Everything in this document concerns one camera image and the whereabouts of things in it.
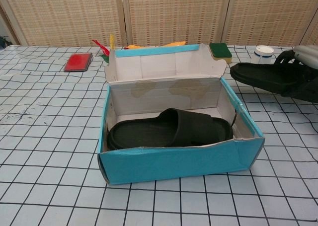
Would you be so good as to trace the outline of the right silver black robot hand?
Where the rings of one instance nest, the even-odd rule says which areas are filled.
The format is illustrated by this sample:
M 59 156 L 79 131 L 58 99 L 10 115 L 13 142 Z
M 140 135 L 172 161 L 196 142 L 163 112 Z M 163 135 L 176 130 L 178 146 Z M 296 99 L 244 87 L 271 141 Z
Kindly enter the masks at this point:
M 275 60 L 275 64 L 289 63 L 292 59 L 294 63 L 302 63 L 313 69 L 318 69 L 318 46 L 300 45 L 292 50 L 282 52 Z

